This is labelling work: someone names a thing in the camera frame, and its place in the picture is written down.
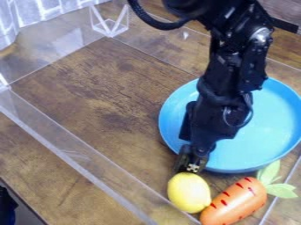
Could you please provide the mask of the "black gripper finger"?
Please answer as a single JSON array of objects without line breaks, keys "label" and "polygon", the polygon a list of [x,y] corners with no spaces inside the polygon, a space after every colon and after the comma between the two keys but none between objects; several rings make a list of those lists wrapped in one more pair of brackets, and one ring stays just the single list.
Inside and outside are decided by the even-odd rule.
[{"label": "black gripper finger", "polygon": [[207,165],[209,154],[198,154],[197,152],[189,153],[187,172],[199,174]]},{"label": "black gripper finger", "polygon": [[191,155],[190,145],[185,144],[179,149],[178,158],[174,164],[175,172],[183,172],[189,170],[190,155]]}]

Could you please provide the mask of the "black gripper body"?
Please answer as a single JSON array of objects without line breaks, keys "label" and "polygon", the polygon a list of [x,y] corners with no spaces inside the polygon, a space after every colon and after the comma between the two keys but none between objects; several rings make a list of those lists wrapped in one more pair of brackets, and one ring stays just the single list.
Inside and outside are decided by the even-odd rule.
[{"label": "black gripper body", "polygon": [[198,99],[186,105],[179,138],[190,143],[190,151],[209,153],[219,140],[235,137],[253,115],[250,92],[218,96],[213,91],[202,90]]}]

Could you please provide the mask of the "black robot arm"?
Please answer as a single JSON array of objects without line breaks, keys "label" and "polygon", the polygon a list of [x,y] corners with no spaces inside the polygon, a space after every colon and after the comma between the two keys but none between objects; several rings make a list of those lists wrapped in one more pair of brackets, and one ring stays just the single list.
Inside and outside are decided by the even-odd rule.
[{"label": "black robot arm", "polygon": [[272,18],[258,0],[162,0],[179,18],[210,30],[209,66],[198,80],[198,99],[186,105],[174,170],[201,172],[217,142],[235,137],[250,122],[251,91],[268,79],[266,56],[273,42]]}]

